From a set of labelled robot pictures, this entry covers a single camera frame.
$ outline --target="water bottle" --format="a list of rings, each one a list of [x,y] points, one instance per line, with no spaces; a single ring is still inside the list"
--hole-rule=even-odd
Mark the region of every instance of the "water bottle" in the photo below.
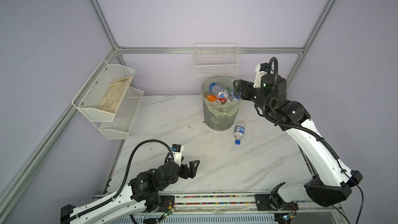
[[[234,96],[237,99],[239,99],[242,95],[242,92],[239,92],[238,95],[235,95],[235,92],[231,90],[230,87],[227,87],[226,90],[228,90],[231,93],[231,96]]]
[[[215,82],[211,83],[209,85],[209,90],[210,92],[215,95],[222,103],[226,102],[225,99],[225,94],[223,92],[222,87],[220,87],[220,85],[216,84]]]
[[[245,123],[243,121],[236,122],[234,134],[235,134],[235,143],[240,144],[240,140],[245,135]]]
[[[231,95],[231,92],[228,89],[224,90],[224,94],[225,94],[226,104],[238,101],[235,96]]]

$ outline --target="white wire basket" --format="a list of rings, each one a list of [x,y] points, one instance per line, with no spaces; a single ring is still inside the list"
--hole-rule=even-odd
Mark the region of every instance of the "white wire basket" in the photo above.
[[[236,43],[196,43],[193,57],[195,76],[237,75]]]
[[[119,64],[108,64],[105,60],[100,63],[99,67],[101,66],[104,68],[87,93],[78,101],[84,88],[82,87],[73,98],[72,105],[107,139],[126,139],[130,134],[144,92],[134,87],[127,87],[123,92],[122,99],[115,107],[115,113],[97,109],[112,82],[117,78],[131,76],[128,81],[130,85],[135,72],[135,70]]]
[[[98,128],[107,139],[126,139],[140,106],[144,91],[128,87],[112,122],[102,122]]]

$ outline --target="bottle label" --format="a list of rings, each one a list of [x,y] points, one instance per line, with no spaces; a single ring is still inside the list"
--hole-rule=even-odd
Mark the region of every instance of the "bottle label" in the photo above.
[[[211,83],[211,84],[209,85],[209,90],[210,90],[210,92],[211,92],[211,90],[213,89],[213,87],[216,86],[216,85],[217,85],[216,82],[213,82],[213,83]]]
[[[235,127],[235,132],[245,133],[245,128],[243,128],[243,127]]]
[[[220,97],[220,101],[221,101],[222,103],[225,103],[225,102],[226,102],[225,95],[224,95],[223,92],[218,92],[218,96]]]

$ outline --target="black cable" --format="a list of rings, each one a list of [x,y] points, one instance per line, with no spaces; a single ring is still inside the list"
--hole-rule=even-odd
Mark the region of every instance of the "black cable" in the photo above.
[[[157,223],[161,222],[162,220],[164,220],[164,218],[165,218],[164,216],[165,216],[172,208],[167,209],[167,211],[164,212],[159,218],[148,218],[148,219],[145,219],[143,222],[146,223],[146,224],[157,224]]]
[[[330,152],[330,154],[332,155],[332,157],[333,157],[334,159],[336,159],[336,160],[339,159],[339,156],[338,156],[337,153],[334,151],[334,149],[325,141],[325,139],[324,139],[323,137],[319,136],[316,132],[314,132],[314,131],[312,131],[312,130],[310,130],[310,129],[308,129],[308,128],[305,128],[305,127],[299,127],[299,126],[296,126],[296,125],[284,124],[284,123],[280,123],[280,122],[278,122],[278,121],[275,121],[273,118],[271,118],[271,117],[267,114],[267,112],[263,112],[262,117],[265,117],[269,122],[272,122],[272,123],[274,123],[275,125],[278,125],[278,126],[280,126],[280,127],[295,128],[295,129],[298,129],[298,130],[301,130],[301,131],[305,131],[305,132],[311,134],[312,136],[315,137],[315,139],[316,139],[317,141],[321,142],[321,143],[326,147],[326,149]]]
[[[332,207],[334,207],[343,217],[344,217],[344,219],[346,219],[346,221],[348,221],[348,224],[351,224],[350,222],[349,222],[349,220],[347,219],[347,217],[340,211],[340,210],[338,210],[335,206],[333,206],[333,205],[331,205]]]
[[[165,158],[165,160],[164,160],[164,163],[167,162],[167,158],[169,157],[169,155],[171,155],[171,156],[173,157],[173,153],[172,153],[170,147],[169,147],[165,142],[160,141],[160,140],[157,140],[157,139],[149,139],[149,140],[146,140],[146,141],[142,141],[142,142],[139,143],[139,144],[134,148],[134,150],[132,150],[132,152],[131,152],[129,161],[127,162],[127,167],[126,167],[125,176],[124,176],[123,181],[122,181],[122,184],[120,185],[120,188],[119,188],[119,190],[116,192],[116,194],[114,194],[114,195],[113,195],[111,198],[109,198],[108,200],[106,200],[106,201],[104,201],[104,202],[101,202],[100,204],[98,204],[98,205],[96,205],[96,206],[94,206],[94,207],[91,207],[91,208],[89,208],[89,209],[86,209],[85,211],[82,211],[82,212],[80,212],[80,213],[77,213],[76,215],[74,215],[74,216],[72,216],[72,217],[69,217],[68,219],[66,219],[66,220],[64,220],[63,222],[61,222],[61,224],[69,223],[69,222],[71,222],[72,220],[76,219],[77,217],[81,217],[81,216],[84,215],[84,214],[90,213],[91,211],[94,211],[94,210],[96,210],[97,208],[100,208],[100,207],[102,207],[102,206],[105,206],[105,205],[107,205],[108,203],[114,201],[115,198],[116,198],[116,197],[120,194],[120,192],[123,190],[123,187],[124,187],[125,184],[126,184],[127,176],[129,175],[129,170],[130,170],[130,166],[131,166],[131,160],[132,160],[132,157],[134,156],[135,152],[137,151],[137,149],[138,149],[140,146],[142,146],[143,144],[146,144],[146,143],[150,143],[150,142],[157,142],[157,143],[160,143],[160,144],[166,146],[166,148],[167,148],[167,150],[168,150],[168,153],[167,153],[167,156],[166,156],[166,158]]]
[[[137,221],[134,220],[134,217],[132,216],[132,214],[130,215],[130,218],[131,218],[131,221],[132,221],[134,224],[138,224]]]
[[[264,100],[263,113],[266,111],[267,102],[271,98],[272,93],[275,91],[277,83],[278,83],[278,60],[276,59],[276,57],[272,57],[269,60],[268,72],[267,73],[271,73],[272,63],[274,63],[274,80],[272,82],[271,90],[268,92],[268,94],[267,94],[267,96],[266,96],[266,98]]]
[[[362,191],[362,189],[359,187],[359,185],[358,185],[353,179],[351,179],[351,177],[349,177],[349,176],[346,174],[346,170],[343,169],[343,168],[341,167],[341,164],[340,164],[339,160],[337,160],[337,163],[339,164],[339,166],[340,166],[340,168],[341,168],[341,171],[346,175],[346,177],[348,177],[349,180],[351,180],[351,182],[353,182],[353,183],[359,188],[359,191],[361,192],[361,196],[362,196],[361,207],[359,208],[357,220],[356,220],[356,222],[355,222],[355,224],[358,224],[359,217],[361,216],[361,212],[362,212],[362,208],[363,208],[363,191]]]

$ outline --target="marble tabletop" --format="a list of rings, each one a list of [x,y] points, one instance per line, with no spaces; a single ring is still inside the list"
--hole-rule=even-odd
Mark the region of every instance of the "marble tabletop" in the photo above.
[[[147,139],[161,140],[170,147],[184,145],[182,163],[200,160],[194,179],[179,179],[165,189],[166,193],[261,192],[281,182],[311,177],[296,142],[258,116],[253,102],[245,102],[238,120],[246,124],[240,145],[235,144],[234,126],[223,132],[206,126],[200,95],[144,96],[107,191],[117,191],[132,150]],[[140,172],[161,166],[166,154],[166,148],[158,143],[139,147],[127,182]]]

